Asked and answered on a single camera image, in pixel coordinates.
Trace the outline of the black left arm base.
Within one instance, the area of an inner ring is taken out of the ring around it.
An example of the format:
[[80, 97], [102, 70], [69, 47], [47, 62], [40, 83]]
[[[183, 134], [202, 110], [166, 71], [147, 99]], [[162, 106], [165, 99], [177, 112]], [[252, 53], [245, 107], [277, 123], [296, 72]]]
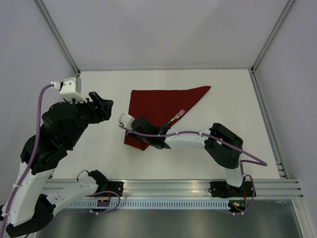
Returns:
[[101, 188], [98, 189], [98, 192], [103, 192], [99, 196], [114, 196], [114, 194], [109, 193], [108, 191], [113, 191], [117, 193], [120, 197], [124, 191], [124, 182], [123, 181], [108, 181], [104, 185], [101, 185]]

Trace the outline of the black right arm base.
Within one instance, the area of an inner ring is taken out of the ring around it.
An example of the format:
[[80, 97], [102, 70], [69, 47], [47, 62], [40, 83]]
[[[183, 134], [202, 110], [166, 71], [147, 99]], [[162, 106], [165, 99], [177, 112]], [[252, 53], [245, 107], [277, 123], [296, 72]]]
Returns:
[[231, 197], [252, 197], [255, 189], [250, 181], [245, 181], [240, 187], [228, 185], [225, 181], [211, 181], [208, 192], [212, 197], [231, 198]]

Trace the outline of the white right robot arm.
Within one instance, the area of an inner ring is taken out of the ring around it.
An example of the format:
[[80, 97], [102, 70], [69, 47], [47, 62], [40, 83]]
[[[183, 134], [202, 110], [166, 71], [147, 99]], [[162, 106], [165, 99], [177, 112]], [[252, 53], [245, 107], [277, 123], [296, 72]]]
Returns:
[[132, 132], [127, 135], [146, 142], [157, 149], [180, 147], [203, 149], [214, 161], [225, 169], [226, 190], [232, 196], [244, 190], [240, 170], [241, 153], [231, 147], [242, 149], [243, 139], [220, 123], [190, 133], [170, 126], [156, 127], [144, 117], [135, 119], [131, 124]]

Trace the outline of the fork with green handle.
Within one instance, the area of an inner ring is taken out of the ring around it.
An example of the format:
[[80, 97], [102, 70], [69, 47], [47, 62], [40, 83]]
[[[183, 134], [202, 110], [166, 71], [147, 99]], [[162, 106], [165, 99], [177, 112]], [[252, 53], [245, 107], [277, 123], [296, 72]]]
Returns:
[[168, 126], [175, 120], [180, 119], [184, 114], [186, 113], [186, 111], [184, 109], [181, 109], [172, 119], [170, 119], [166, 124], [164, 124], [164, 126], [161, 127], [161, 129], [166, 129], [168, 128]]

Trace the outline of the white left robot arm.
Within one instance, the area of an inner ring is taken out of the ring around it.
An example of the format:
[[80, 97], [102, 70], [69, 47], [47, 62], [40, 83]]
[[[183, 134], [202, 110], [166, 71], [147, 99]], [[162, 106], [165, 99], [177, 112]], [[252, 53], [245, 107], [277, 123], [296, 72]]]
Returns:
[[7, 232], [11, 238], [35, 233], [76, 200], [107, 193], [108, 179], [98, 170], [58, 192], [45, 194], [42, 189], [88, 125], [110, 119], [112, 106], [112, 100], [90, 92], [86, 103], [58, 102], [42, 114], [36, 134], [27, 140], [22, 150], [17, 183], [2, 207], [1, 233]]

